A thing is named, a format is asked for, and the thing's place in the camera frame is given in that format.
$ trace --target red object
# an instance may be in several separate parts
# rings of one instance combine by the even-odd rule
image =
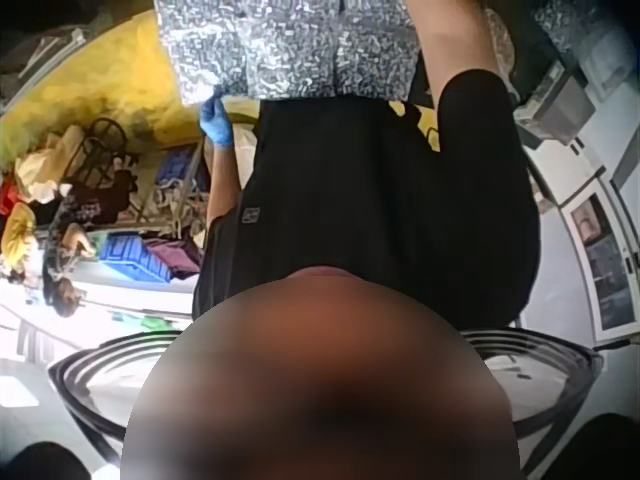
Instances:
[[[0,215],[9,216],[13,207],[20,201],[18,187],[13,179],[13,175],[7,175],[2,181],[0,190]]]

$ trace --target gloved hand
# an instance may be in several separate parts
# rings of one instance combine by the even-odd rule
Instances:
[[[202,105],[200,127],[218,147],[233,146],[233,128],[219,97],[211,97]]]

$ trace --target black t-shirt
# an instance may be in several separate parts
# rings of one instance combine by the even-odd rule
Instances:
[[[255,168],[209,229],[193,318],[310,266],[400,291],[455,328],[503,326],[526,305],[539,219],[507,90],[469,71],[438,109],[441,153],[387,102],[263,104]]]

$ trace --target patch on shirt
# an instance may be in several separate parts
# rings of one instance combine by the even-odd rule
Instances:
[[[258,223],[258,218],[260,218],[260,208],[245,208],[242,212],[244,224]]]

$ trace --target cabinet door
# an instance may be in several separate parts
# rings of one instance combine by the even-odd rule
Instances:
[[[564,208],[591,302],[596,342],[640,332],[640,289],[627,238],[609,197],[592,181]]]

